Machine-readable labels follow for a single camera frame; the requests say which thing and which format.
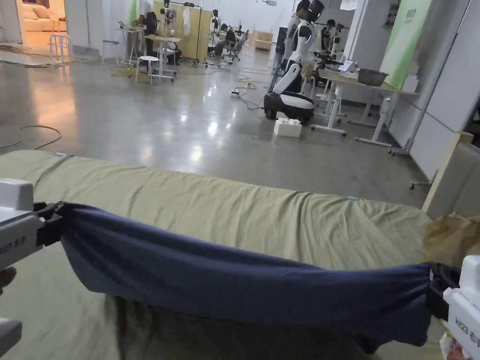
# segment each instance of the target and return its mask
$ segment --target green banner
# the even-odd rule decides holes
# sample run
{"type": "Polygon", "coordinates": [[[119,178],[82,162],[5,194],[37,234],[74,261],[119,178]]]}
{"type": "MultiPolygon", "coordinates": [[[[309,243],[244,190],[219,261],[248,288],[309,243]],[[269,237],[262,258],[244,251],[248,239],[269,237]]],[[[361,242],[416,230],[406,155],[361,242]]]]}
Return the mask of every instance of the green banner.
{"type": "Polygon", "coordinates": [[[402,89],[432,0],[402,0],[380,71],[385,82],[402,89]]]}

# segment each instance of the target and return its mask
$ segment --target blue towel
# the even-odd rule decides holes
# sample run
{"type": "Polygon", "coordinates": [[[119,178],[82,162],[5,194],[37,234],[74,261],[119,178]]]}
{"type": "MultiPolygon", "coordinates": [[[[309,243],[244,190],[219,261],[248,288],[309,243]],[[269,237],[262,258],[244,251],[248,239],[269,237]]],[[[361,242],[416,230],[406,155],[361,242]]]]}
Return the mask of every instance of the blue towel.
{"type": "Polygon", "coordinates": [[[367,352],[427,340],[428,264],[331,271],[85,205],[65,204],[59,214],[67,256],[91,291],[213,319],[312,326],[353,336],[367,352]]]}

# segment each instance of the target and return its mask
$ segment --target polished floor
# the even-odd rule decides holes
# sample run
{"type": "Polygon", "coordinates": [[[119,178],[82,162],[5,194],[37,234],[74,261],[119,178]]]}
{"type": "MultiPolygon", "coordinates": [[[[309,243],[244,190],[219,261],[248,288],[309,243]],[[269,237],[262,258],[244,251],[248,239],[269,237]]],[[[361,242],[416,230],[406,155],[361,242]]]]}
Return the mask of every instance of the polished floor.
{"type": "MultiPolygon", "coordinates": [[[[243,97],[261,103],[270,82],[271,55],[248,49],[223,69],[178,67],[174,83],[151,86],[114,62],[95,60],[60,68],[0,63],[0,146],[18,139],[23,125],[58,129],[62,138],[42,150],[157,166],[298,191],[357,196],[420,207],[425,180],[413,161],[386,148],[359,143],[372,129],[342,122],[347,138],[303,128],[300,138],[277,137],[261,109],[230,95],[250,78],[243,97]]],[[[350,119],[361,109],[343,107],[350,119]]],[[[0,154],[33,149],[55,138],[47,129],[25,129],[24,140],[0,154]]],[[[392,139],[382,134],[384,140],[392,139]]]]}

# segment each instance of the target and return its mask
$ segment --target white box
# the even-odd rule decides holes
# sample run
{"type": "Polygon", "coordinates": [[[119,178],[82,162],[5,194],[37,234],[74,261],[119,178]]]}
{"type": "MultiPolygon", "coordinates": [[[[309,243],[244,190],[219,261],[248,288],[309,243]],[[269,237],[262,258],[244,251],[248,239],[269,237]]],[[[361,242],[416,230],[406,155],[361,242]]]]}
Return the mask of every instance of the white box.
{"type": "Polygon", "coordinates": [[[416,75],[409,75],[403,83],[402,91],[407,93],[414,93],[417,90],[419,79],[416,75]]]}
{"type": "Polygon", "coordinates": [[[275,121],[273,132],[281,136],[300,137],[301,124],[298,120],[280,118],[275,121]]]}

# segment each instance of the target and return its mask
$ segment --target khaki bed sheet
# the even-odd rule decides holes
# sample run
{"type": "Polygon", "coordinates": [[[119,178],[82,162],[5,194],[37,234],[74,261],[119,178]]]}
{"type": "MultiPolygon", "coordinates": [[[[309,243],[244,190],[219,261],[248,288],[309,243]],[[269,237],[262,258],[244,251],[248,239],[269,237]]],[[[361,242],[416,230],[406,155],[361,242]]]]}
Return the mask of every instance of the khaki bed sheet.
{"type": "MultiPolygon", "coordinates": [[[[0,156],[0,178],[32,182],[35,201],[88,204],[212,243],[327,269],[422,261],[430,218],[419,209],[333,195],[59,157],[0,156]]],[[[6,359],[440,359],[433,323],[422,348],[390,343],[372,357],[342,336],[216,322],[126,303],[86,290],[60,244],[19,262],[1,315],[24,322],[6,359]]]]}

